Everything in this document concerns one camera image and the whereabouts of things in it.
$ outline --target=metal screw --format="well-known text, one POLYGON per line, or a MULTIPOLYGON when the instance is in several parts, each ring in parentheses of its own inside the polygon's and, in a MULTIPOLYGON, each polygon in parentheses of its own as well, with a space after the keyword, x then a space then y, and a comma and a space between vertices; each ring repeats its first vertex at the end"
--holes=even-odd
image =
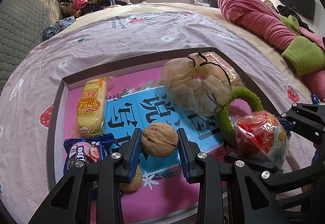
POLYGON ((201 152, 201 153, 198 153, 198 157, 201 159, 205 159, 208 157, 208 155, 206 153, 201 152))
POLYGON ((121 157, 121 154, 120 154, 120 153, 112 153, 111 157, 112 157, 113 159, 118 159, 118 158, 121 157))
POLYGON ((80 167, 83 167, 85 163, 83 161, 77 161, 74 166, 77 167, 77 168, 80 168, 80 167))
POLYGON ((264 171, 261 176, 262 176, 263 179, 267 179, 267 178, 270 177, 270 172, 269 171, 264 171))
POLYGON ((241 160, 237 160, 235 162, 235 165, 237 165, 238 167, 244 167, 245 163, 243 161, 241 161, 241 160))

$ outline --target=yellow snack package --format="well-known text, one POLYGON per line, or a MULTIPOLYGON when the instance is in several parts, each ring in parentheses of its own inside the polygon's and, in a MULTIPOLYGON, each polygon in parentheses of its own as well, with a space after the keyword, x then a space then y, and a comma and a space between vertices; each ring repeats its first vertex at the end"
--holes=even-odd
POLYGON ((81 137, 104 133, 106 79, 88 81, 82 90, 77 107, 77 124, 81 137))

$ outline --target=green fuzzy ring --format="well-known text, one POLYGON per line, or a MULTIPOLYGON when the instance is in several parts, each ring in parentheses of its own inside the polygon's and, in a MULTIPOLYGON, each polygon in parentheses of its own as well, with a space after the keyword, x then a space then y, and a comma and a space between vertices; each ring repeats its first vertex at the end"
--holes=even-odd
POLYGON ((236 138, 235 138, 235 129, 233 128, 231 121, 229 119, 228 107, 235 99, 242 99, 246 101, 248 105, 251 107, 252 112, 263 110, 262 103, 255 93, 251 92, 247 88, 241 88, 241 87, 234 88, 232 90, 231 96, 228 102, 225 104, 224 109, 217 113, 217 118, 219 121, 220 131, 223 133, 224 140, 226 140, 228 144, 234 147, 237 146, 236 138))

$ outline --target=gray quilted headboard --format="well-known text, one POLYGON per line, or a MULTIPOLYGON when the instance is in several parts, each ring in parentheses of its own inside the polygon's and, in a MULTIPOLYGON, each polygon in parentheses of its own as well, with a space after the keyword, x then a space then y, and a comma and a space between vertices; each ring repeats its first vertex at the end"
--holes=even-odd
POLYGON ((57 0, 0 3, 0 93, 15 68, 42 42, 43 30, 60 19, 57 0))

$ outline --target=bed sheet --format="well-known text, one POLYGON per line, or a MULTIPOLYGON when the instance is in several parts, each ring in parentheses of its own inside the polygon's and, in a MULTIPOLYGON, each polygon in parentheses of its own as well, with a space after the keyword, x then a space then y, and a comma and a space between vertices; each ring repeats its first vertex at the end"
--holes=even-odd
MULTIPOLYGON (((145 53, 217 47, 251 77, 280 113, 292 104, 288 86, 302 102, 310 102, 309 93, 301 92, 301 83, 284 75, 281 64, 270 59, 275 54, 261 52, 261 47, 270 48, 247 33, 248 41, 245 32, 223 21, 216 9, 141 4, 86 15, 34 48, 0 96, 4 110, 0 112, 0 196, 14 220, 27 224, 48 194, 48 120, 42 118, 51 113, 61 79, 72 73, 145 53)), ((311 142, 293 134, 284 171, 309 166, 314 151, 311 142)))

